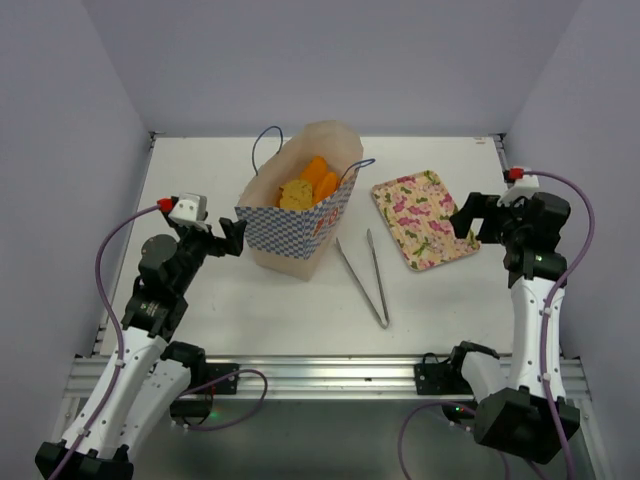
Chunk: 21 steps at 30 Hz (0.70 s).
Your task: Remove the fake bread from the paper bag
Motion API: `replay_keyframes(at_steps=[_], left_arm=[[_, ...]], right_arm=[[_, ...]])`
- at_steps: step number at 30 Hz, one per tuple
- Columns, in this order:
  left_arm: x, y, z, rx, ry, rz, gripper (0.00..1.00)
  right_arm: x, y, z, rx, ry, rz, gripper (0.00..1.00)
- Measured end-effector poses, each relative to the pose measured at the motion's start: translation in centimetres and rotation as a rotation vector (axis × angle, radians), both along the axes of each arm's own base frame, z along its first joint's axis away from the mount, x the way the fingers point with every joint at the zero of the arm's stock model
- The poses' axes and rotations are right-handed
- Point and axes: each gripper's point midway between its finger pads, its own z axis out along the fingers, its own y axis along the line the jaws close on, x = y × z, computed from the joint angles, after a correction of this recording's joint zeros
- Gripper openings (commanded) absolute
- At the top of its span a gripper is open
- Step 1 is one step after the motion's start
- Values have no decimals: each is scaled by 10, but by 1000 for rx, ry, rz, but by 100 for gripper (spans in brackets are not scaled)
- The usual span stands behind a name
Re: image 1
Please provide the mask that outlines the checkered paper bag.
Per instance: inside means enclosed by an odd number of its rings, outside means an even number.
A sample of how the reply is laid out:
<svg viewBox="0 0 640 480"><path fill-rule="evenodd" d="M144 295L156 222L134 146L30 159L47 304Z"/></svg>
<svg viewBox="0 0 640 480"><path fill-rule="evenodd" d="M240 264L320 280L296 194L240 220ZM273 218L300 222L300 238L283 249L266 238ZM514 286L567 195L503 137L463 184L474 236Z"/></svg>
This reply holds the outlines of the checkered paper bag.
<svg viewBox="0 0 640 480"><path fill-rule="evenodd" d="M314 275L339 225L364 157L360 136L327 120L282 139L276 153L254 166L235 206L247 223L255 263L304 281Z"/></svg>

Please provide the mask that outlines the metal tongs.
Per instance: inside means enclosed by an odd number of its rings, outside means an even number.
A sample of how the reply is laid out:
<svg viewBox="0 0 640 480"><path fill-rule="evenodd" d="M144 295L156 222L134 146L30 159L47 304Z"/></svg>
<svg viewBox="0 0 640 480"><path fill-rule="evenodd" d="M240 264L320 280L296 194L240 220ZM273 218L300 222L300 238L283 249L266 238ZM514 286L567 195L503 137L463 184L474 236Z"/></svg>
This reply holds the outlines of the metal tongs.
<svg viewBox="0 0 640 480"><path fill-rule="evenodd" d="M388 330L391 326L391 315L377 247L373 232L370 229L366 231L365 238L370 263L370 274L372 275L371 280L366 280L362 276L359 264L354 264L351 261L339 238L334 240L334 246L343 266L371 311L375 322L382 330Z"/></svg>

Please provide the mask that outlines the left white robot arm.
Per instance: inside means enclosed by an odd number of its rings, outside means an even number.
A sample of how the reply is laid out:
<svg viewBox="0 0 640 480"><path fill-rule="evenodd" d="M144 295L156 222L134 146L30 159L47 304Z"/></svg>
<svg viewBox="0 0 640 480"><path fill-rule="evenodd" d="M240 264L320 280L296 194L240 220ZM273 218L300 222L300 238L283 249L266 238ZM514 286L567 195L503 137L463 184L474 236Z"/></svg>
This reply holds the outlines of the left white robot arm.
<svg viewBox="0 0 640 480"><path fill-rule="evenodd" d="M141 248L139 275L120 322L117 345L81 413L57 442L43 443L35 463L46 479L129 479L133 460L183 392L208 379L202 348L173 340L188 304L185 294L209 256L240 256L243 221L210 226L172 222Z"/></svg>

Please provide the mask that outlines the long ridged orange bread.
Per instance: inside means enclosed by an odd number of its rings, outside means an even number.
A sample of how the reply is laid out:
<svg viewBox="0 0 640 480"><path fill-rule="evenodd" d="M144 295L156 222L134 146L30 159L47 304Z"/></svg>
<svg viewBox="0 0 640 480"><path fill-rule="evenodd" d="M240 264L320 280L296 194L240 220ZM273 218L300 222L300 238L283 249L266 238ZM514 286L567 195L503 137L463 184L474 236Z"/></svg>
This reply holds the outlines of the long ridged orange bread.
<svg viewBox="0 0 640 480"><path fill-rule="evenodd" d="M328 165L321 156L315 156L301 172L299 179L308 181L315 187L327 174Z"/></svg>

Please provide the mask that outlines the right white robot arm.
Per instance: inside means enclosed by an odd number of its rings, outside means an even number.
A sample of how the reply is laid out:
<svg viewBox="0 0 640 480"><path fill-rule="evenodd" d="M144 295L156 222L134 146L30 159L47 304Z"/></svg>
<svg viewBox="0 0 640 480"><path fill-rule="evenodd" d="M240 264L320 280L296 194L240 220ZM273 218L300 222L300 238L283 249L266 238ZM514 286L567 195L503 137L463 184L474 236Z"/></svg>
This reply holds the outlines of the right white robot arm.
<svg viewBox="0 0 640 480"><path fill-rule="evenodd" d="M568 266L555 248L570 213L566 200L546 192L507 202L473 192L450 218L456 237L480 220L479 241L504 247L514 329L508 372L495 350L463 341L445 379L454 391L472 391L478 444L538 464L549 463L580 426L560 369L558 323Z"/></svg>

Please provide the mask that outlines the herb bread slice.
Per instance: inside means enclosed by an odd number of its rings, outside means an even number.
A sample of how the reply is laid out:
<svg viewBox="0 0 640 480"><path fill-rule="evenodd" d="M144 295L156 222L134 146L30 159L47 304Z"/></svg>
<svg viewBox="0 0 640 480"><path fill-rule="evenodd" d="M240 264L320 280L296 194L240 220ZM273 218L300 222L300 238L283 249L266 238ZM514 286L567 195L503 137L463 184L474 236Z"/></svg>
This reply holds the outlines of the herb bread slice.
<svg viewBox="0 0 640 480"><path fill-rule="evenodd" d="M313 206L312 185L305 180L292 180L280 187L279 207L303 211Z"/></svg>

